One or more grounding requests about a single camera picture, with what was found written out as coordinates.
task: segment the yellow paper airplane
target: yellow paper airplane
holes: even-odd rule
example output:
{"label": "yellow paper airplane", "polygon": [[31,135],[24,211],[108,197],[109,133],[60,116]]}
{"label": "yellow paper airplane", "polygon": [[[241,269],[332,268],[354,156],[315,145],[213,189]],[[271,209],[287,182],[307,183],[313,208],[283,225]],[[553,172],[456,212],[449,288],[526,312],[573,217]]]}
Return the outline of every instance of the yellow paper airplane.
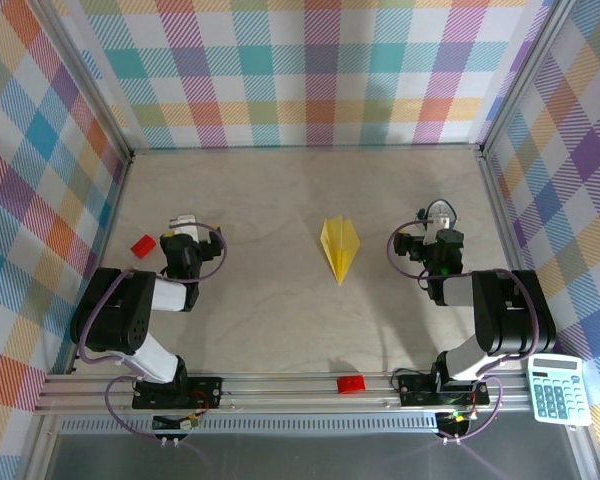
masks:
{"label": "yellow paper airplane", "polygon": [[353,257],[360,248],[360,239],[353,228],[353,223],[351,220],[344,220],[342,216],[325,220],[322,234],[320,234],[320,242],[322,242],[338,285],[342,285],[351,262],[353,262]]}

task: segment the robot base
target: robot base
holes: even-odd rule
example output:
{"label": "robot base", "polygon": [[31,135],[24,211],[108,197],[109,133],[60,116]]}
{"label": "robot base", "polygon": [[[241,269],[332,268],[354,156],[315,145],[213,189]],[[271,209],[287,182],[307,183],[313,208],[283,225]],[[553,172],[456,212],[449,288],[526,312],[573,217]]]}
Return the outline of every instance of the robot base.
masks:
{"label": "robot base", "polygon": [[131,408],[134,410],[215,409],[222,397],[222,378],[189,376],[178,357],[178,368],[169,383],[137,382]]}

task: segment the calculator display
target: calculator display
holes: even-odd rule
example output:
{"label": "calculator display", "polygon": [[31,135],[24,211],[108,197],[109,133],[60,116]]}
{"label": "calculator display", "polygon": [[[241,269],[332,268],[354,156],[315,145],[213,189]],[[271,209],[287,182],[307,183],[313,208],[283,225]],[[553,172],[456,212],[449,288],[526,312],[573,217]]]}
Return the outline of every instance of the calculator display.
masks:
{"label": "calculator display", "polygon": [[536,358],[533,361],[533,365],[535,367],[563,368],[566,370],[575,370],[578,368],[578,364],[576,362],[565,362],[562,360],[549,360],[546,358]]}

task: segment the metal bracket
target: metal bracket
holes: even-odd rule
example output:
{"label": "metal bracket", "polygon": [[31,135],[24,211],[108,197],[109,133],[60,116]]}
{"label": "metal bracket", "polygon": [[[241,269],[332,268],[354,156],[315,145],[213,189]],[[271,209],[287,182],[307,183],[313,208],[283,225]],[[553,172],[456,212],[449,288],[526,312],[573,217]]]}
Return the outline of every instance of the metal bracket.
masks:
{"label": "metal bracket", "polygon": [[478,383],[475,392],[438,393],[430,375],[404,374],[396,376],[403,407],[454,406],[458,408],[489,405],[489,390],[486,383]]}
{"label": "metal bracket", "polygon": [[133,402],[131,408],[134,410],[168,410],[168,409],[217,409],[222,398],[221,377],[199,377],[189,376],[188,387],[192,392],[186,403],[174,404],[173,398],[161,395],[155,388],[155,384],[138,382],[134,388]]}

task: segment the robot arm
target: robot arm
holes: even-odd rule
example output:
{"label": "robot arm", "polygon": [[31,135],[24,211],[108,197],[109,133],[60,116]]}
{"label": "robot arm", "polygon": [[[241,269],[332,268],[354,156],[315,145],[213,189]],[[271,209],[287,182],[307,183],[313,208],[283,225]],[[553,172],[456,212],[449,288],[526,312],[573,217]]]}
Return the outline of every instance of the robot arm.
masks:
{"label": "robot arm", "polygon": [[[167,258],[163,270],[167,278],[200,278],[203,262],[222,254],[222,241],[210,232],[209,241],[199,241],[192,215],[170,223],[171,231],[160,238]],[[120,276],[121,270],[98,268],[78,304],[71,321],[71,339],[78,343],[87,319],[105,292]],[[136,391],[157,392],[173,405],[186,405],[190,394],[184,361],[168,352],[149,333],[153,310],[189,312],[199,295],[198,282],[177,283],[159,278],[155,272],[133,271],[97,313],[86,338],[86,347],[94,352],[109,352],[134,370],[141,381]]]}
{"label": "robot arm", "polygon": [[[455,211],[437,200],[427,211],[418,213],[425,235],[398,233],[393,249],[399,256],[424,264],[429,298],[439,306],[473,307],[475,335],[459,347],[442,352],[432,366],[436,391],[473,392],[478,372],[486,364],[510,354],[529,351],[532,317],[527,302],[513,280],[496,271],[472,272],[461,277],[464,235],[453,229]],[[550,351],[556,329],[536,273],[514,271],[531,297],[538,317],[539,340],[535,352]]]}

